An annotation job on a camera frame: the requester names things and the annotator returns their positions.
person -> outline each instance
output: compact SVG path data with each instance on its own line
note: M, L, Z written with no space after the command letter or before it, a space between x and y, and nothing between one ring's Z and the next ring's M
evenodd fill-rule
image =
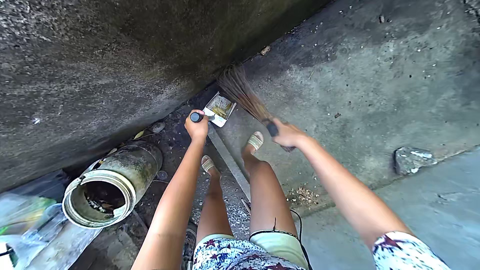
M264 138L255 132L242 158L252 197L249 241L236 240L228 223L220 172L208 156L201 158L207 118L185 128L192 142L155 211L133 270L178 269L192 209L198 169L210 177L194 251L193 269L307 269L288 202L272 167L253 154ZM336 161L317 141L295 126L273 119L273 141L298 148L313 166L323 187L350 225L372 251L377 269L449 269L366 185Z

black cable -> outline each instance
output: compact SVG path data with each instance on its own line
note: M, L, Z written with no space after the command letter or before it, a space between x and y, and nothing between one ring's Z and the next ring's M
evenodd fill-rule
M300 242L301 250L303 251L303 254L304 254L304 256L305 256L305 259L307 259L308 269L309 269L309 270L313 270L312 265L310 264L310 260L308 259L307 250L305 249L305 247L304 247L304 246L302 245L302 243L301 243L301 230L302 230L302 227L303 227L303 226L302 226L302 223L301 223L301 217L300 217L300 215L299 215L297 212L293 211L292 209L290 209L290 211L294 212L294 213L297 215L297 217L299 218L299 220L300 220L299 242Z

sandal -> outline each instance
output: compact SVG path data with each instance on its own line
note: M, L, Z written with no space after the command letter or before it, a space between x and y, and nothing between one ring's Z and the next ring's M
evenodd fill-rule
M260 131L255 131L248 139L247 144L251 144L257 151L264 144L264 135Z
M212 167L215 167L215 164L213 164L213 160L209 156L204 155L204 157L202 158L202 168L205 170L205 172L208 173L208 170Z

broom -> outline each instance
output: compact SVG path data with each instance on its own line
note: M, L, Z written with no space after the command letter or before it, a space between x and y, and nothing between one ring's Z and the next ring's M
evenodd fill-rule
M273 115L253 92L242 66L230 65L217 78L217 84L222 88L230 101L240 104L249 114L267 128L272 137L278 135L278 129L271 120ZM284 146L282 146L282 148L286 152L291 152L295 149L295 147Z

leg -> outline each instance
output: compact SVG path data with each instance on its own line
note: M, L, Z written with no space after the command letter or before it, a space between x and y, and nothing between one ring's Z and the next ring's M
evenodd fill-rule
M210 175L210 185L198 222L197 243L214 233L233 235L220 187L220 172L213 166L208 169L207 173Z
M245 169L250 174L250 234L275 227L276 230L297 235L290 207L275 172L268 162L260 161L252 155L255 150L253 145L247 143L242 151Z

